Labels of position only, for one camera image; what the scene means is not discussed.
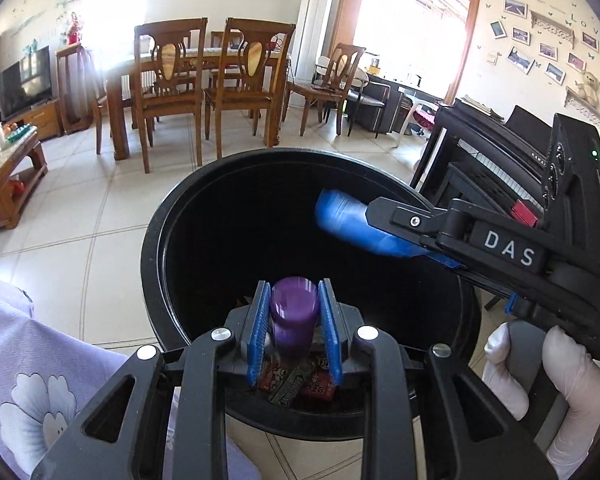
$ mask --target tv screen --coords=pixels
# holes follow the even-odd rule
[[[0,120],[52,97],[49,47],[0,72]]]

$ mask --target trash can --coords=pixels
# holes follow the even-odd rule
[[[468,362],[480,329],[474,288],[428,258],[370,254],[322,231],[315,203],[323,189],[364,203],[384,196],[430,207],[396,178],[346,156],[277,148],[228,156],[189,175],[157,209],[144,238],[142,288],[166,350],[222,326],[248,304],[259,280],[330,278],[337,300],[398,343],[443,342]],[[253,392],[229,391],[226,410],[269,433],[303,440],[363,434],[361,392],[321,412],[280,408]]]

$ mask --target purple lid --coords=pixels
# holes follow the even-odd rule
[[[320,313],[318,289],[299,276],[283,278],[271,290],[272,336],[276,348],[289,357],[302,357],[311,348]]]

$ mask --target picture frame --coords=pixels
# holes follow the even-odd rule
[[[489,24],[489,26],[491,27],[491,31],[493,32],[493,37],[496,40],[507,37],[507,31],[505,30],[504,25],[502,24],[502,22],[500,20],[497,20],[496,22],[491,22]]]
[[[529,10],[527,4],[523,2],[518,2],[516,0],[504,0],[504,11],[509,14],[513,14],[514,16],[518,16],[519,18],[524,18],[526,20],[526,14]]]
[[[528,56],[525,52],[520,51],[515,45],[511,47],[509,54],[507,54],[509,62],[513,63],[517,68],[522,70],[525,74],[528,74],[531,67],[534,65],[534,59]]]
[[[513,27],[511,31],[511,39],[525,45],[531,44],[531,33],[521,28]]]
[[[587,68],[587,62],[583,59],[580,59],[573,52],[569,53],[569,57],[567,58],[567,65],[571,68],[576,69],[578,72],[584,72]]]
[[[584,31],[582,32],[582,43],[587,45],[591,50],[598,52],[598,40]]]
[[[547,74],[555,82],[557,82],[558,85],[561,86],[562,83],[564,83],[564,78],[566,76],[564,70],[554,65],[553,63],[546,64],[546,69],[544,70],[544,73]]]
[[[557,47],[551,46],[546,43],[540,43],[540,49],[538,54],[542,57],[558,61],[558,49]]]

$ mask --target gloved hand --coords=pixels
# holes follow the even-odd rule
[[[516,420],[528,410],[526,391],[506,367],[510,338],[507,323],[496,329],[484,347],[487,364],[482,380]],[[600,426],[600,368],[586,349],[554,326],[542,345],[542,366],[569,403],[569,411],[546,452],[560,480],[584,462]]]

